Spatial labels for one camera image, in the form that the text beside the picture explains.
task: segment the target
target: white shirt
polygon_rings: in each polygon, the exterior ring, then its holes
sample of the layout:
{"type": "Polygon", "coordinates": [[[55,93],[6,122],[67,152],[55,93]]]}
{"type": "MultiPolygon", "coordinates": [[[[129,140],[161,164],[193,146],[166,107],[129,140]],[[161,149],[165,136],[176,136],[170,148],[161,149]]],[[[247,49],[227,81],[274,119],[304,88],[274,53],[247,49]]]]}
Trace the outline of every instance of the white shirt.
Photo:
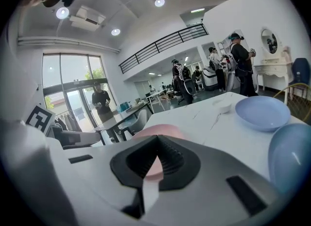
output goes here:
{"type": "Polygon", "coordinates": [[[223,69],[221,64],[222,58],[217,53],[211,53],[209,59],[214,63],[215,70],[223,69]]]}

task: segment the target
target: ceiling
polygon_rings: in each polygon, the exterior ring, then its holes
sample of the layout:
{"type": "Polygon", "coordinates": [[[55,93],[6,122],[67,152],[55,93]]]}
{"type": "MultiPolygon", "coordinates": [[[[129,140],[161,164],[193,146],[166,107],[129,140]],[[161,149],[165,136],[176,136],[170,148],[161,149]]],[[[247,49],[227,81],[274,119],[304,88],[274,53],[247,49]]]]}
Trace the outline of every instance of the ceiling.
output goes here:
{"type": "MultiPolygon", "coordinates": [[[[206,56],[209,56],[209,47],[215,47],[213,43],[206,44],[203,46],[204,52],[206,56]]],[[[143,71],[137,73],[132,78],[130,78],[131,81],[145,81],[153,78],[157,78],[158,74],[166,74],[168,72],[172,71],[172,60],[177,59],[180,64],[185,64],[188,66],[192,63],[197,63],[201,61],[200,54],[197,50],[197,48],[191,48],[187,51],[180,52],[176,55],[173,55],[169,58],[166,58],[162,60],[161,62],[156,63],[155,65],[152,65],[149,68],[144,69],[143,71]]]]}
{"type": "Polygon", "coordinates": [[[19,35],[69,37],[117,49],[124,41],[129,27],[138,18],[152,9],[158,9],[154,2],[155,0],[75,0],[69,8],[71,15],[75,15],[84,5],[106,17],[101,27],[95,32],[72,27],[69,19],[62,21],[57,19],[55,13],[63,6],[62,2],[52,8],[39,5],[26,11],[19,35]],[[111,35],[114,28],[121,30],[119,36],[111,35]]]}

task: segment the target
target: pink object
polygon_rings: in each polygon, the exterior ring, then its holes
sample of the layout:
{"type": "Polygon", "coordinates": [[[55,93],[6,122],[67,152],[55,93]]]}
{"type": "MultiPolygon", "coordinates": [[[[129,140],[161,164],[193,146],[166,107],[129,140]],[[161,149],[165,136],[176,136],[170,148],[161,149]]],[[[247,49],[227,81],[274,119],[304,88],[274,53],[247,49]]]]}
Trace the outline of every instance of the pink object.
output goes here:
{"type": "MultiPolygon", "coordinates": [[[[184,134],[179,130],[179,128],[170,124],[159,124],[148,127],[135,134],[132,139],[152,135],[166,135],[179,139],[185,139],[184,134]]],[[[161,161],[158,157],[156,157],[152,167],[150,168],[145,178],[148,180],[158,180],[158,181],[163,179],[163,169],[161,161]]]]}

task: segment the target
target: wicker chair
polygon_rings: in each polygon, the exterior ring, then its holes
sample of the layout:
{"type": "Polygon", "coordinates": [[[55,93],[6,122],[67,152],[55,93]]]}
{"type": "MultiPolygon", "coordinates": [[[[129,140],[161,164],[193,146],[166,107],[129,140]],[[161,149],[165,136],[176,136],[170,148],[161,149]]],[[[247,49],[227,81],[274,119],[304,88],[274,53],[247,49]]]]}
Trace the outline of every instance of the wicker chair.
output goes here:
{"type": "Polygon", "coordinates": [[[311,89],[309,85],[297,83],[290,85],[274,96],[278,98],[283,96],[283,92],[288,90],[287,107],[291,115],[306,122],[311,114],[311,89]]]}

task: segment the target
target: floor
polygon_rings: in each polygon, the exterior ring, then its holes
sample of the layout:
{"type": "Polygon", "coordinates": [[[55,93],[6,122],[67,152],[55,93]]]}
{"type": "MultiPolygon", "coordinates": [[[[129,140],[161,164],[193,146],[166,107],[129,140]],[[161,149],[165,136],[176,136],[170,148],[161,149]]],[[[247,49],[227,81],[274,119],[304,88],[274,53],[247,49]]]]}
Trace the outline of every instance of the floor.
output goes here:
{"type": "MultiPolygon", "coordinates": [[[[234,90],[232,90],[232,92],[238,93],[238,94],[239,94],[240,88],[234,89],[234,90]]],[[[198,92],[198,94],[194,97],[193,103],[197,103],[197,102],[200,102],[200,101],[203,101],[203,100],[206,100],[206,99],[209,99],[209,98],[218,96],[218,95],[220,95],[220,94],[222,94],[222,92],[220,92],[219,90],[214,90],[214,91],[204,91],[204,90],[200,90],[200,91],[198,92]]],[[[271,92],[271,91],[268,91],[268,90],[265,90],[265,91],[263,91],[262,89],[259,90],[259,95],[261,95],[261,96],[274,97],[275,94],[276,94],[276,93],[271,92]]],[[[284,101],[284,97],[279,97],[279,99],[280,99],[281,101],[284,101]]],[[[165,101],[165,100],[163,101],[163,100],[162,100],[162,104],[163,104],[165,110],[175,109],[175,108],[183,107],[183,106],[187,105],[185,101],[182,101],[182,102],[178,105],[178,100],[177,100],[177,99],[171,99],[171,100],[168,100],[168,101],[165,101]]],[[[162,111],[163,111],[163,109],[162,109],[162,107],[160,106],[159,103],[153,104],[153,108],[154,108],[155,113],[159,113],[159,112],[162,112],[162,111]]],[[[124,123],[122,124],[121,127],[127,127],[127,126],[129,126],[131,123],[135,122],[135,120],[136,120],[136,118],[133,116],[133,117],[130,118],[128,121],[124,122],[124,123]]],[[[117,136],[118,136],[118,139],[119,139],[120,142],[123,141],[123,139],[122,139],[122,137],[121,137],[120,135],[117,135],[117,136]]],[[[127,131],[125,132],[125,136],[126,136],[126,138],[127,138],[128,140],[131,139],[131,137],[132,137],[127,131]]],[[[110,140],[108,134],[107,134],[105,131],[102,132],[102,137],[103,137],[103,139],[104,139],[106,145],[114,144],[114,143],[110,140]]],[[[101,141],[98,142],[98,143],[93,144],[94,147],[96,147],[96,146],[102,146],[102,145],[103,145],[103,144],[102,144],[101,141]]]]}

